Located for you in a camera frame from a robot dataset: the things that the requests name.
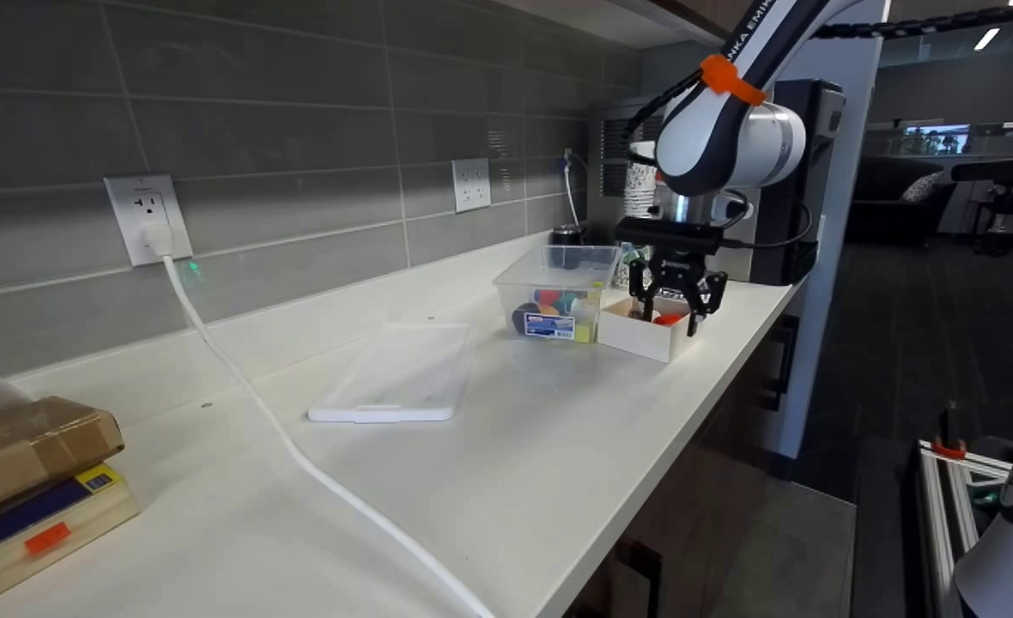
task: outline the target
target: ceiling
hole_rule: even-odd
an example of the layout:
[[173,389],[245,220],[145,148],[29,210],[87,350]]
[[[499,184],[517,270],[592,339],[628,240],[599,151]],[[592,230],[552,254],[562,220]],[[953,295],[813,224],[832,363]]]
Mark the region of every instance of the ceiling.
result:
[[[753,0],[499,0],[505,6],[561,20],[567,26],[620,42],[628,49],[658,49],[677,42],[721,43]],[[919,20],[939,12],[961,12],[1004,6],[1004,0],[892,0],[891,20]],[[884,66],[913,66],[971,54],[981,32],[948,32],[924,37],[900,37],[884,49]],[[1013,24],[987,49],[1013,51]]]

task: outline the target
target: white countertop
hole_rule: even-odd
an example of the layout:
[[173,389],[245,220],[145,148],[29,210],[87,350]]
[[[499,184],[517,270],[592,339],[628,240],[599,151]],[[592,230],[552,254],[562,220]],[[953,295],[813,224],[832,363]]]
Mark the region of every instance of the white countertop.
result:
[[[672,363],[510,331],[490,278],[536,240],[219,321],[296,444],[412,532],[500,618],[562,615],[794,287],[728,286]],[[471,320],[458,423],[315,430],[379,320]],[[402,615],[460,608],[315,488],[191,331],[29,370],[30,394],[120,415],[142,516],[0,597],[0,615]]]

